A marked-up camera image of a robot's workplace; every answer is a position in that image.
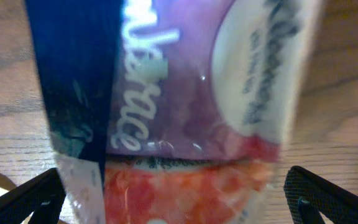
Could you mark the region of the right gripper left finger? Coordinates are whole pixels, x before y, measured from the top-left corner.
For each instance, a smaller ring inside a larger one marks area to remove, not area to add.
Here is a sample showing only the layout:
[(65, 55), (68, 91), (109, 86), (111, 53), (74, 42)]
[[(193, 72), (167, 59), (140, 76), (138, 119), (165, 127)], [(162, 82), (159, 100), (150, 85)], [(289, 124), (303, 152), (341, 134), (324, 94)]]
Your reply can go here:
[(57, 224), (66, 197), (56, 168), (0, 196), (0, 223)]

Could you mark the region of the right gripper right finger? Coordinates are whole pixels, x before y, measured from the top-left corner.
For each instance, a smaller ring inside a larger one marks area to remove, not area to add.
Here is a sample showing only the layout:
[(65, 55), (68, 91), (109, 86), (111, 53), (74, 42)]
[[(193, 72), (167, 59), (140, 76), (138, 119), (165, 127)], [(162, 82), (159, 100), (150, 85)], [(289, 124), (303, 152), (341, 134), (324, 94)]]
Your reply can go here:
[(296, 224), (358, 223), (358, 196), (300, 166), (288, 171), (283, 189)]

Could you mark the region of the multicolour tissue pack box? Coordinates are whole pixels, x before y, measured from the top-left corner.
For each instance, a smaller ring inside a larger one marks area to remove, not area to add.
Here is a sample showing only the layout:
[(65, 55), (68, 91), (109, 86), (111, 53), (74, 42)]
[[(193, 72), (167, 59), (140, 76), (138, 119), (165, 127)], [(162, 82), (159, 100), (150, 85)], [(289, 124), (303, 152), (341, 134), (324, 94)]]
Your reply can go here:
[(260, 223), (321, 1), (26, 0), (77, 223)]

